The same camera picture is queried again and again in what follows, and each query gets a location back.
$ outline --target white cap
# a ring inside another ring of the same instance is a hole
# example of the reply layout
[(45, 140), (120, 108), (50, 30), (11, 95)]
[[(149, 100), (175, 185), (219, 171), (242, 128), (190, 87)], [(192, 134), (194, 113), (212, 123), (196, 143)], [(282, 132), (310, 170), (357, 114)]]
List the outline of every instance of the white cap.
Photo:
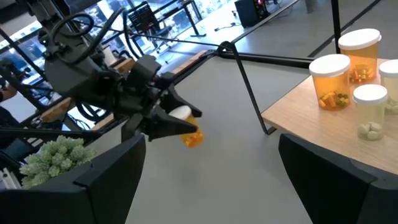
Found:
[(353, 99), (362, 105), (378, 105), (388, 99), (387, 89), (376, 84), (362, 85), (354, 90)]
[(390, 60), (379, 66), (379, 73), (382, 77), (398, 78), (398, 60)]
[(182, 120), (186, 120), (191, 114), (192, 110), (189, 106), (180, 106), (169, 113), (170, 116)]
[(310, 64), (310, 73), (315, 77), (335, 77), (349, 69), (348, 56), (331, 54), (315, 59)]
[(370, 47), (380, 40), (380, 31), (377, 29), (360, 29), (340, 37), (338, 46), (343, 50), (359, 50)]

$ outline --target gray floor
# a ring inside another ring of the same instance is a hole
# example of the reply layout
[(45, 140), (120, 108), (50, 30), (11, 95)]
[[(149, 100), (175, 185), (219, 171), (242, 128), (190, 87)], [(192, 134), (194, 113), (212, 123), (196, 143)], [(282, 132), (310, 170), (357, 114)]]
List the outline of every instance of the gray floor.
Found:
[[(244, 66), (262, 110), (308, 73), (261, 63)], [(126, 223), (311, 223), (279, 157), (279, 133), (262, 132), (232, 60), (209, 60), (177, 91), (203, 111), (198, 121), (206, 140), (196, 149), (186, 148), (178, 137), (147, 145)], [(92, 147), (118, 142), (115, 130)]]
[[(341, 23), (370, 2), (340, 1)], [(393, 43), (397, 4), (383, 0), (353, 27), (372, 24), (381, 30), (382, 42)], [(264, 25), (239, 42), (239, 49), (306, 57), (332, 35), (332, 30), (329, 1), (319, 0), (311, 14), (301, 1), (290, 16)], [(392, 46), (383, 44), (381, 56), (395, 57), (398, 53)], [(174, 53), (170, 65), (163, 69), (172, 70), (201, 49), (178, 45), (173, 50), (184, 54)], [(308, 74), (306, 70), (248, 62), (245, 68), (262, 110)], [(147, 145), (144, 172), (126, 223), (311, 223), (280, 160), (280, 132), (271, 136), (262, 132), (233, 61), (211, 59), (177, 90), (203, 110), (199, 124), (206, 141), (196, 149), (183, 147), (178, 137)], [(93, 147), (101, 152), (119, 142), (120, 131), (115, 129)]]
[[(397, 59), (398, 45), (397, 36), (398, 29), (396, 29), (396, 21), (398, 14), (398, 1), (383, 0), (377, 4), (372, 10), (365, 14), (362, 18), (356, 21), (345, 33), (363, 29), (375, 28), (381, 32), (382, 40), (379, 44), (379, 58)], [(319, 56), (335, 53), (334, 42), (319, 53)]]

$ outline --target white pill bottle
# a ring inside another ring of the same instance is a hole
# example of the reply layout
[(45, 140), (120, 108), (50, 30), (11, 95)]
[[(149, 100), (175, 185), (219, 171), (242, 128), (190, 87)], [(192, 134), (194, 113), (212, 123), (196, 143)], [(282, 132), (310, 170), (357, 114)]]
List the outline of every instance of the white pill bottle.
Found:
[(398, 60), (390, 60), (379, 66), (381, 85), (388, 91), (386, 114), (398, 114)]
[(382, 139), (387, 89), (381, 85), (363, 85), (354, 90), (353, 99), (358, 136), (367, 141)]

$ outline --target speaker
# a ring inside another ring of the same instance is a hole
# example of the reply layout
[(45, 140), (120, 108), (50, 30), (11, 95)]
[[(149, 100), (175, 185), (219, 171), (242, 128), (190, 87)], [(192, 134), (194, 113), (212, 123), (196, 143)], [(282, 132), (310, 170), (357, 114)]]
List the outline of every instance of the speaker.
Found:
[(254, 26), (260, 21), (253, 0), (238, 0), (235, 7), (243, 27)]

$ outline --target pill bottle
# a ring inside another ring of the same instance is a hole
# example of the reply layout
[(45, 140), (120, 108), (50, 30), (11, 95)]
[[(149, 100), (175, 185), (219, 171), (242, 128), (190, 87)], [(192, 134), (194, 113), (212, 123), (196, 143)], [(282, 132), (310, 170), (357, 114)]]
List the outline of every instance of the pill bottle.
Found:
[[(175, 108), (169, 113), (174, 118), (182, 119), (188, 123), (198, 126), (195, 117), (192, 115), (192, 110), (189, 106), (180, 106)], [(180, 136), (182, 142), (188, 147), (197, 147), (203, 142), (203, 132), (201, 129), (197, 129), (195, 133), (183, 134)]]
[(341, 53), (349, 56), (351, 83), (366, 83), (377, 75), (377, 49), (381, 40), (376, 29), (360, 29), (349, 32), (338, 40)]
[(383, 137), (384, 105), (388, 99), (387, 89), (381, 85), (368, 84), (357, 87), (353, 94), (356, 103), (355, 117), (358, 136), (368, 141)]
[(318, 105), (324, 110), (341, 110), (350, 104), (349, 57), (331, 54), (310, 64)]
[(398, 60), (390, 60), (379, 66), (381, 85), (388, 91), (386, 114), (398, 114)]

